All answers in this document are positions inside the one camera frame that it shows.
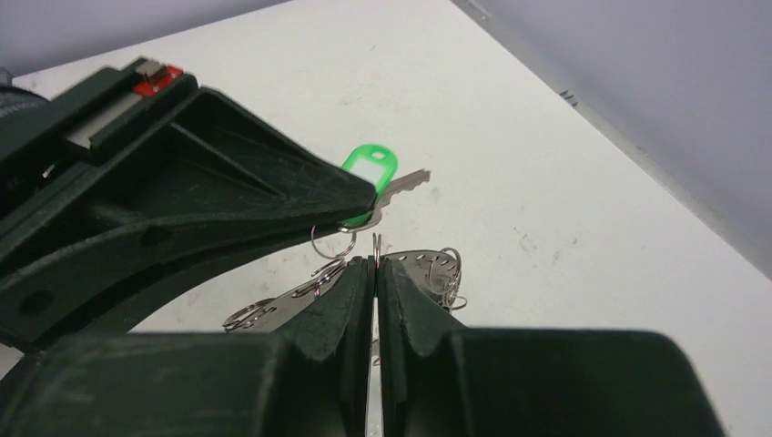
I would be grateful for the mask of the green key tag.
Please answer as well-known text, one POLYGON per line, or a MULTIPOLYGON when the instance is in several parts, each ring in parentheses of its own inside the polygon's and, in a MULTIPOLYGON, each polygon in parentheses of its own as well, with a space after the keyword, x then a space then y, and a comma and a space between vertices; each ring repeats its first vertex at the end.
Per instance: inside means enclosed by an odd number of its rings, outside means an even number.
POLYGON ((354 148, 341 165, 342 169, 373 185, 375 204, 391 183, 398 167, 397 155, 381 144, 363 144, 354 148))

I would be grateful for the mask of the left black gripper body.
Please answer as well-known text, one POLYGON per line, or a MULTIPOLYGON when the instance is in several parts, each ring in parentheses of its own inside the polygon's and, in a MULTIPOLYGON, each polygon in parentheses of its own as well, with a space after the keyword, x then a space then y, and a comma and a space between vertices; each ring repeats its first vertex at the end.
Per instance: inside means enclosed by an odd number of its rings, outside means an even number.
POLYGON ((172 160, 154 136, 198 91, 194 76, 139 58, 2 119, 2 220, 28 219, 81 174, 104 176, 98 198, 136 204, 172 160))

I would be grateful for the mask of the silver key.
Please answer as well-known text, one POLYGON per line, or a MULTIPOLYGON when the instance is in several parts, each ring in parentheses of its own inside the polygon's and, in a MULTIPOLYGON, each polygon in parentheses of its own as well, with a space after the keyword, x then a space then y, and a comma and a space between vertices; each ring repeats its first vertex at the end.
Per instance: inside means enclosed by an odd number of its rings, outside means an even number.
POLYGON ((339 227, 339 232, 352 234, 374 228, 381 222, 382 210, 390 205, 392 197, 404 191, 412 191, 418 186, 429 182, 430 179, 431 171, 428 169, 415 170, 410 174, 394 179, 383 191, 381 198, 375 204, 367 221, 357 226, 341 226, 339 227))

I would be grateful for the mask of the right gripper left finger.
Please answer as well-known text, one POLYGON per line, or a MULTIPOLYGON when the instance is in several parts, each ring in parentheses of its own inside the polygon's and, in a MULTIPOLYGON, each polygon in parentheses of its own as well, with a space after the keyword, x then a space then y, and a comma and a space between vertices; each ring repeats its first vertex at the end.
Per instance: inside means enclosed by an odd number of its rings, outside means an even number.
POLYGON ((4 436, 362 436, 375 268, 270 332, 78 335, 9 390, 4 436))

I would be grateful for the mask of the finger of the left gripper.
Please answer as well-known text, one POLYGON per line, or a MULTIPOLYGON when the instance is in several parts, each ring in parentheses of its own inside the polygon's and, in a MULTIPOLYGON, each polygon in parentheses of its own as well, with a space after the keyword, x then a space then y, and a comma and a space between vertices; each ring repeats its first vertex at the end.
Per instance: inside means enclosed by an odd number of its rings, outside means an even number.
POLYGON ((142 290, 222 260, 244 264, 309 240, 329 226, 300 223, 136 223, 1 265, 1 342, 41 351, 107 315, 142 290))
POLYGON ((200 88, 156 133, 169 166, 138 199, 97 197, 81 174, 28 219, 1 222, 1 265, 136 223, 329 225, 371 207, 372 186, 313 156, 219 92, 200 88))

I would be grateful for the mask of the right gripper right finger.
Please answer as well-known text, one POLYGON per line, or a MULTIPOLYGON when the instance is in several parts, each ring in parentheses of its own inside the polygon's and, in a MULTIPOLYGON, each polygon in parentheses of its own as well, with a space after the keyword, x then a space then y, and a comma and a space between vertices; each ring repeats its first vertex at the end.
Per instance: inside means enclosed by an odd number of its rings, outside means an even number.
POLYGON ((686 355, 638 330, 469 328, 400 262, 376 279, 387 436, 721 436, 686 355))

